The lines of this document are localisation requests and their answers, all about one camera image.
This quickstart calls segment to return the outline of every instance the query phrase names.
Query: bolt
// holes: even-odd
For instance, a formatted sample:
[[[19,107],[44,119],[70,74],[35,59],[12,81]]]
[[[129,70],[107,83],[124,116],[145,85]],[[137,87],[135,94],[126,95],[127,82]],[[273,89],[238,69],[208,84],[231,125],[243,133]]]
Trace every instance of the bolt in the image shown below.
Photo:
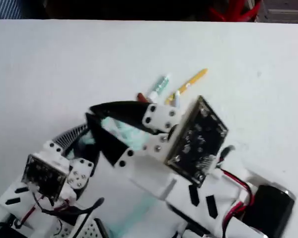
[[[162,137],[160,137],[160,141],[161,142],[165,142],[167,140],[167,137],[166,136],[162,136]]]
[[[154,148],[155,152],[159,152],[161,150],[161,146],[159,145],[156,145],[155,148]]]

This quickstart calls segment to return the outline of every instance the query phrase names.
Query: white plastic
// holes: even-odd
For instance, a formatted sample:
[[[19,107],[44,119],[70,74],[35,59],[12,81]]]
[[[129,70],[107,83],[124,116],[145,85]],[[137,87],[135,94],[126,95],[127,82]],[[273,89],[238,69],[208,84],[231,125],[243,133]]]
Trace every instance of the white plastic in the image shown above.
[[[181,112],[177,108],[150,104],[142,123],[153,130],[158,129],[168,133],[174,125],[179,123],[180,119]]]
[[[81,189],[86,185],[94,168],[94,163],[79,158],[73,160],[71,165],[73,166],[73,169],[71,170],[67,181],[73,189]]]

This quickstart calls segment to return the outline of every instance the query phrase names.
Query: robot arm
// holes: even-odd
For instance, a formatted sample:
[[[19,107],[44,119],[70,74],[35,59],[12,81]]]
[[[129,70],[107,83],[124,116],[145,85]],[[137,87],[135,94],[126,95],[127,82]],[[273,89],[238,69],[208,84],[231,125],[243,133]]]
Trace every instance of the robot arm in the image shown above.
[[[295,197],[251,170],[242,181],[220,168],[217,154],[228,129],[201,96],[184,116],[173,107],[139,102],[90,110],[88,127],[115,170],[164,200],[200,236],[281,236]],[[150,133],[143,149],[134,151],[105,131],[100,122],[107,116]]]
[[[133,150],[102,128],[106,117],[148,132],[148,141]],[[36,210],[25,224],[35,230],[31,237],[79,238],[88,231],[108,237],[93,213],[102,199],[86,210],[73,206],[94,172],[99,151],[117,173],[165,201],[188,223],[180,234],[184,238],[281,237],[295,197],[257,171],[245,168],[249,176],[241,180],[221,168],[224,155],[218,154],[228,129],[201,96],[183,116],[169,106],[114,102],[91,107],[86,120],[79,134],[90,131],[94,144],[83,151],[74,148],[69,161],[70,145],[79,136],[70,132],[46,142],[41,152],[29,155],[22,182],[17,179],[0,198],[0,207],[21,224]],[[40,201],[34,201],[33,193]],[[51,215],[61,223],[51,224]]]

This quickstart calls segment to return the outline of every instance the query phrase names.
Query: white table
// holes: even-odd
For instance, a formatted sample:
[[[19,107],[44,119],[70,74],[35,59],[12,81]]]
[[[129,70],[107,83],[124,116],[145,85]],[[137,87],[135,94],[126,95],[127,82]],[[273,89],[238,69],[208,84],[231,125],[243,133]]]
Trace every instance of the white table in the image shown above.
[[[170,73],[163,101],[205,67],[208,74],[181,97],[181,108],[204,95],[230,129],[226,143],[236,146],[238,159],[287,182],[297,202],[284,237],[298,237],[298,25],[0,21],[0,195],[27,155],[83,122],[89,106],[133,100]],[[86,204],[103,191],[119,194],[99,209],[110,220],[107,208],[119,216],[119,207],[132,208],[130,197],[143,192],[115,178],[106,161],[100,166],[111,180],[99,173]],[[154,237],[148,232],[163,219],[146,219]]]

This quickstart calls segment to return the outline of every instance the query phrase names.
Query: pen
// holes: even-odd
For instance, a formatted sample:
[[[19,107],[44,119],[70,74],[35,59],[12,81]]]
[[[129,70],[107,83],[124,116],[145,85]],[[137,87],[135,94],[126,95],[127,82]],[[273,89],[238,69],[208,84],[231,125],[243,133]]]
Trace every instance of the pen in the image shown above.
[[[155,84],[153,90],[150,92],[150,94],[147,97],[147,100],[151,103],[156,103],[156,100],[158,96],[163,92],[167,84],[169,83],[169,77],[164,76],[161,77],[158,82]]]
[[[138,102],[143,102],[143,103],[147,103],[148,100],[144,97],[144,95],[142,93],[138,93],[137,94],[137,101]]]
[[[189,88],[191,85],[195,84],[200,78],[202,78],[206,73],[208,69],[202,69],[200,72],[198,72],[196,75],[194,75],[191,79],[189,79],[185,84],[183,84],[177,91],[179,91],[180,94],[182,94],[187,88]],[[169,104],[173,99],[174,95],[170,95],[166,100],[165,104]]]

